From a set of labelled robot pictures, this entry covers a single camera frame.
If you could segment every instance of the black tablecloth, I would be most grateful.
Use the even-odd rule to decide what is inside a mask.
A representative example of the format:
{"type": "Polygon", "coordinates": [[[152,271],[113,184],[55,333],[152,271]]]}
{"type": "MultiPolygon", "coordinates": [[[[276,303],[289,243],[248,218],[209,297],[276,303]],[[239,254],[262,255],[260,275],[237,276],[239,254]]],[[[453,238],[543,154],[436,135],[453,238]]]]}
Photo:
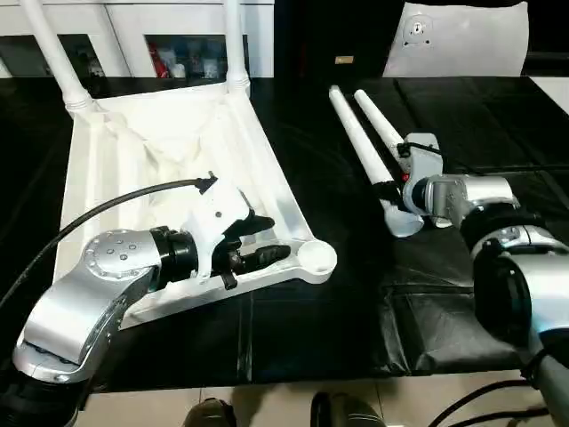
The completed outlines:
{"type": "MultiPolygon", "coordinates": [[[[95,97],[185,85],[85,83],[95,97]]],[[[569,120],[531,80],[378,79],[342,89],[357,88],[401,134],[432,132],[450,157],[506,176],[520,201],[569,243],[569,120]]],[[[469,253],[458,232],[426,227],[399,240],[388,234],[327,91],[253,80],[251,99],[311,229],[338,254],[336,271],[323,285],[292,280],[122,331],[100,370],[99,390],[517,367],[513,349],[474,317],[469,253]]],[[[51,80],[2,80],[0,100],[5,289],[57,231],[72,121],[51,80]]],[[[450,162],[445,169],[463,172],[450,162]]],[[[49,260],[0,313],[5,354],[19,332],[14,319],[24,319],[33,289],[50,283],[51,269],[49,260]]]]}

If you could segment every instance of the silver robotic arm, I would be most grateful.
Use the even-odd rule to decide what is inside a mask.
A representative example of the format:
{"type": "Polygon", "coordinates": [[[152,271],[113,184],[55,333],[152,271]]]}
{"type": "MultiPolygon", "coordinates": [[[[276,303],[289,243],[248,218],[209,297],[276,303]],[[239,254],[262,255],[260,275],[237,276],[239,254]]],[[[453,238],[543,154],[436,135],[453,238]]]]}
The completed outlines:
{"type": "Polygon", "coordinates": [[[523,374],[559,425],[569,425],[569,247],[518,203],[499,176],[442,174],[432,134],[410,134],[400,154],[411,164],[405,206],[436,227],[461,232],[474,263],[476,314],[515,345],[523,374]]]}
{"type": "Polygon", "coordinates": [[[79,263],[44,293],[12,355],[15,372],[0,386],[2,425],[72,425],[88,382],[105,357],[125,312],[144,295],[190,278],[200,286],[221,276],[260,270],[290,254],[265,246],[241,255],[240,237],[270,229],[239,189],[214,177],[180,231],[110,230],[93,238],[79,263]]]}

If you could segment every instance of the black connector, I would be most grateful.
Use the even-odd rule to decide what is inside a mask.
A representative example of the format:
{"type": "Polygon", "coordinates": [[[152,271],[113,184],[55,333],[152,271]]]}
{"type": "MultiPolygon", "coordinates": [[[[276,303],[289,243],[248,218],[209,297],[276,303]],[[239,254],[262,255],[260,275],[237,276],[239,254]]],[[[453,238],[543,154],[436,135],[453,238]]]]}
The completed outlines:
{"type": "Polygon", "coordinates": [[[189,278],[192,271],[197,270],[197,248],[191,234],[165,226],[150,230],[150,234],[162,261],[160,280],[152,291],[164,289],[168,282],[189,278]]]}

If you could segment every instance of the white rod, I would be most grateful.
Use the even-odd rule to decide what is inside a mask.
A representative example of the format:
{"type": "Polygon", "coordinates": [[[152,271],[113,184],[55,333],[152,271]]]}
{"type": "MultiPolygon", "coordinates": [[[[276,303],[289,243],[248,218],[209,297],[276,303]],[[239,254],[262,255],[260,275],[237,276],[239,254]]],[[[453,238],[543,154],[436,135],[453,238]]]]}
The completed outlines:
{"type": "MultiPolygon", "coordinates": [[[[372,184],[393,181],[391,173],[367,137],[364,128],[357,121],[356,115],[338,86],[332,86],[328,96],[372,184]]],[[[422,228],[424,222],[419,215],[400,211],[388,200],[380,199],[380,203],[388,230],[396,238],[406,238],[422,228]]]]}
{"type": "Polygon", "coordinates": [[[249,76],[245,68],[240,0],[225,0],[225,46],[228,53],[227,85],[230,92],[245,90],[249,94],[249,76]]]}
{"type": "Polygon", "coordinates": [[[364,111],[368,120],[372,123],[375,131],[380,135],[391,155],[401,164],[399,152],[397,151],[397,145],[403,143],[401,135],[397,132],[395,127],[391,125],[388,119],[383,116],[383,113],[381,113],[380,109],[377,108],[370,97],[367,96],[367,93],[359,89],[354,93],[354,98],[356,98],[357,103],[364,111]]]}
{"type": "Polygon", "coordinates": [[[28,16],[37,44],[60,86],[68,111],[77,111],[91,105],[91,95],[81,86],[59,38],[45,17],[41,0],[20,0],[20,5],[28,16]]]}
{"type": "Polygon", "coordinates": [[[370,182],[375,184],[377,182],[393,181],[393,176],[383,163],[383,160],[381,160],[364,128],[357,121],[354,111],[352,111],[352,108],[344,98],[340,88],[332,86],[328,96],[341,123],[344,125],[344,129],[346,129],[349,140],[352,142],[370,182]]]}

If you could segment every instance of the red item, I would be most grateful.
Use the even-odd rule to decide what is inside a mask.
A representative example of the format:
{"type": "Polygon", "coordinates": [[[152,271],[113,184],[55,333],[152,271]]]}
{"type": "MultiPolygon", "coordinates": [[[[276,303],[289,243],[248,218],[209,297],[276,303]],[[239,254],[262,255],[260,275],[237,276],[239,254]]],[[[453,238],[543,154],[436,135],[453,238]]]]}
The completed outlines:
{"type": "Polygon", "coordinates": [[[158,55],[158,50],[156,46],[152,43],[148,44],[148,50],[150,51],[150,58],[152,58],[152,63],[154,64],[154,70],[158,78],[168,78],[170,74],[168,73],[168,68],[160,59],[158,55]]]}

